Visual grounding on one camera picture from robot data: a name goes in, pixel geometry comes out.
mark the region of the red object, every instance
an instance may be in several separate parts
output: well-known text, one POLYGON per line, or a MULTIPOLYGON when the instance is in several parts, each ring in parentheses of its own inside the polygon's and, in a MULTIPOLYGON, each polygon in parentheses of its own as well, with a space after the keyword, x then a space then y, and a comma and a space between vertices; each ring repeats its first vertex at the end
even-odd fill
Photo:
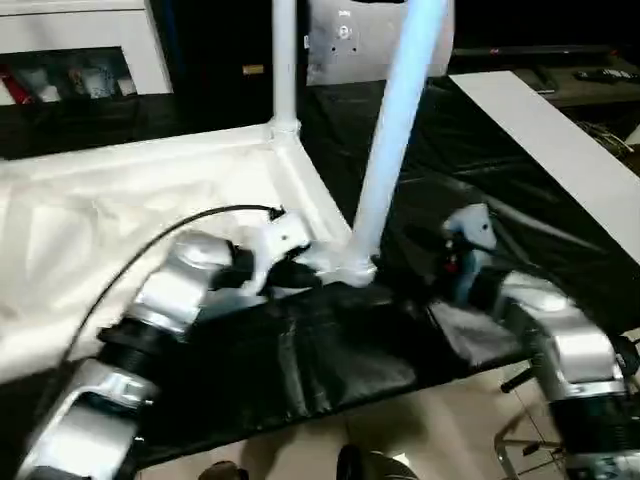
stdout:
POLYGON ((445 263, 444 269, 449 273, 458 273, 458 265, 453 262, 445 263))
POLYGON ((11 72, 6 65, 0 65, 0 80, 2 80, 4 86, 7 87, 13 101, 18 105, 33 103, 33 97, 22 85, 18 83, 14 76, 11 75, 11 72))

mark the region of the white panel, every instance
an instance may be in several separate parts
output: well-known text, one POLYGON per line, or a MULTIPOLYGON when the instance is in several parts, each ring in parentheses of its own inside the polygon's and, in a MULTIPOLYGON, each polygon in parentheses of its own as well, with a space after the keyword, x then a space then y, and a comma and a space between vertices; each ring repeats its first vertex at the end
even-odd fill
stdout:
POLYGON ((142 9, 143 0, 0 0, 0 15, 142 9))
MULTIPOLYGON (((311 0, 309 83, 351 83, 386 78, 406 11, 405 4, 311 0), (338 38, 341 26, 352 30, 349 38, 338 38)), ((446 74, 452 50, 453 0, 450 0, 430 76, 446 74)))
POLYGON ((145 11, 0 17, 0 53, 118 46, 139 94, 170 92, 161 49, 145 11))
POLYGON ((640 178, 513 73, 452 78, 640 263, 640 178))

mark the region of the tiled floor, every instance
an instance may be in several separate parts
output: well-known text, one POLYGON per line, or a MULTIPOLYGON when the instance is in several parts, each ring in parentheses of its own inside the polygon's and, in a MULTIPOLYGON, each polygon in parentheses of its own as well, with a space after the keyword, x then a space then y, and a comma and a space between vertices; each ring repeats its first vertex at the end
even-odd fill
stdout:
MULTIPOLYGON (((534 381, 511 394, 499 385, 524 365, 361 407, 343 415, 257 436, 144 470, 142 480, 196 480, 212 463, 232 460, 251 480, 333 480, 338 452, 346 443, 404 454, 421 480, 500 480, 505 477, 493 450, 493 436, 512 417, 529 415, 513 437, 555 440, 551 421, 534 381)), ((519 471, 551 462, 523 480, 560 480, 549 453, 523 457, 510 450, 519 471)))

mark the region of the black table surface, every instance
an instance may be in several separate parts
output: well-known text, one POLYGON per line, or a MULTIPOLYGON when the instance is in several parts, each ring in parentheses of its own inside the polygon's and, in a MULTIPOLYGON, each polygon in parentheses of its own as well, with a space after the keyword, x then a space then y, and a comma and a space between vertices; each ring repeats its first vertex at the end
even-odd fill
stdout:
MULTIPOLYGON (((305 148, 348 221, 383 89, 382 82, 315 87, 300 104, 305 148)), ((545 268, 607 332, 639 326, 640 267, 453 82, 438 80, 427 92, 383 239, 381 278, 366 289, 332 285, 197 327, 145 413, 137 467, 522 358, 508 335, 429 296, 435 253, 425 232, 472 202, 490 206, 500 250, 545 268)), ((264 120, 225 124, 175 96, 0 109, 0 156, 264 120)), ((0 440, 3 478, 47 375, 0 389, 0 404, 12 412, 0 440)))

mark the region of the television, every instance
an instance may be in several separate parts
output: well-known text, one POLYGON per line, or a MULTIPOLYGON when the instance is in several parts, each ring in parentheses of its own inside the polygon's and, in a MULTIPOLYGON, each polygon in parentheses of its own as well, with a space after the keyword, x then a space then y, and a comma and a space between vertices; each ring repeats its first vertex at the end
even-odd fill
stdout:
POLYGON ((454 55, 598 53, 629 47, 640 28, 638 4, 455 0, 454 55))

